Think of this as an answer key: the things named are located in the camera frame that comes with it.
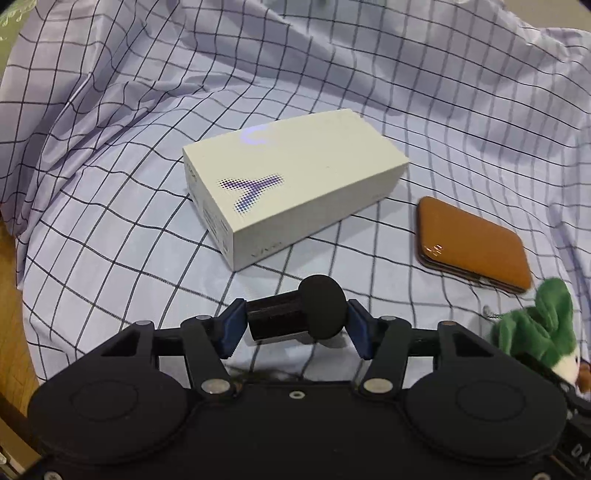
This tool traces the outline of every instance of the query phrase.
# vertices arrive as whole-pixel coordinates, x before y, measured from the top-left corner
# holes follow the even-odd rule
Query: metal pin
[[[63,480],[61,475],[57,472],[45,472],[43,475],[43,480]]]
[[[223,378],[210,378],[201,384],[201,390],[211,395],[226,393],[230,387],[230,382]]]
[[[383,394],[391,391],[394,385],[386,378],[370,378],[363,383],[363,388],[370,393]]]

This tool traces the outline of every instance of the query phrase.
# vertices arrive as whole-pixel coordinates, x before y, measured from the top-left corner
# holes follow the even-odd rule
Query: brown leather wallet
[[[428,267],[511,292],[531,287],[517,234],[432,197],[417,207],[418,258]]]

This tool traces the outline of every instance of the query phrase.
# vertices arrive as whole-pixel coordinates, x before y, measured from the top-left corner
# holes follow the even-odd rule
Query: white box
[[[386,197],[408,159],[351,110],[183,148],[189,192],[234,271]]]

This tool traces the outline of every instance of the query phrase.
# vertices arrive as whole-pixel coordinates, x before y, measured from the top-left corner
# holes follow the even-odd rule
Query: wrinkled fabric
[[[533,304],[534,290],[419,263],[426,195],[517,233],[535,285],[567,283],[586,356],[590,46],[589,33],[536,30],[488,0],[40,1],[0,86],[1,212],[37,375],[137,320],[175,327],[315,273],[372,315],[421,328],[453,319],[485,335],[485,306]],[[230,272],[189,198],[181,148],[339,108],[405,152],[408,173],[383,201]],[[247,331],[226,365],[311,380],[366,367],[345,332],[257,345]],[[406,384],[430,365],[412,359]]]

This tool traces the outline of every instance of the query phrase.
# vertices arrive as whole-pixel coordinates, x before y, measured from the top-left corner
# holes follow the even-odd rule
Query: stuffed toy
[[[534,306],[500,315],[491,341],[508,355],[532,355],[583,393],[591,388],[589,364],[580,361],[574,335],[573,302],[559,278],[540,285]]]

